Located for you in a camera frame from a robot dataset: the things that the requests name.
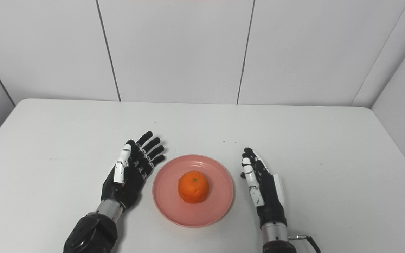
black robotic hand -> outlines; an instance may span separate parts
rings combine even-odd
[[[131,150],[127,160],[127,166],[124,167],[125,183],[114,182],[115,165],[103,184],[103,193],[101,194],[102,201],[106,199],[116,200],[122,205],[123,212],[135,205],[146,178],[151,174],[157,164],[165,160],[164,155],[159,155],[165,148],[162,145],[154,148],[160,143],[158,137],[144,145],[152,136],[153,133],[149,131],[137,142],[133,140],[127,141],[125,146],[129,145]]]
[[[79,220],[66,239],[64,253],[110,253],[118,237],[117,220],[135,205],[145,179],[165,159],[159,155],[164,151],[162,145],[157,146],[159,138],[144,145],[152,136],[149,131],[137,142],[127,141],[103,184],[100,205]]]
[[[287,219],[284,213],[284,198],[279,176],[272,175],[263,160],[251,148],[245,148],[242,155],[241,177],[248,182],[249,193],[260,218],[264,253],[296,253],[289,240],[307,240],[320,253],[312,237],[307,235],[288,236]]]

white table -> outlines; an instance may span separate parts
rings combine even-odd
[[[0,252],[61,252],[99,204],[124,142],[147,130],[164,140],[167,160],[202,154],[223,164],[234,201],[210,226],[172,224],[151,194],[161,164],[119,221],[114,252],[261,252],[239,176],[245,146],[279,172],[290,234],[312,235],[324,253],[405,252],[405,158],[368,109],[47,99],[22,101],[0,128]]]

white fingertip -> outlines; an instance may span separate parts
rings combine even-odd
[[[247,158],[247,157],[243,158],[242,164],[245,164],[243,166],[243,171],[245,173],[250,173],[252,171],[251,160],[249,160],[249,158]]]
[[[115,164],[114,183],[124,183],[124,168],[127,166],[131,149],[132,147],[129,144],[123,146],[117,163]]]
[[[121,162],[115,164],[114,183],[124,183],[124,166]]]
[[[246,182],[249,187],[249,195],[254,203],[255,207],[263,206],[262,194],[260,194],[259,183],[257,182],[256,174],[251,166],[251,160],[249,158],[243,158],[243,172],[245,173]]]
[[[284,207],[284,211],[285,211],[285,199],[284,199],[284,191],[282,188],[281,179],[279,178],[278,174],[274,174],[273,179],[275,180],[275,188],[276,188],[276,192],[278,193],[279,202]]]

pink plate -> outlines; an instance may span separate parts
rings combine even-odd
[[[202,203],[185,203],[179,197],[178,181],[189,171],[199,171],[209,181],[209,195]],[[186,227],[208,226],[229,210],[233,183],[227,170],[217,161],[201,155],[183,155],[167,162],[157,173],[153,198],[157,209],[169,221]]]

mandarin orange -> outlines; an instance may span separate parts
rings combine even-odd
[[[199,171],[189,171],[182,175],[177,187],[179,196],[187,203],[201,203],[209,194],[209,182]]]

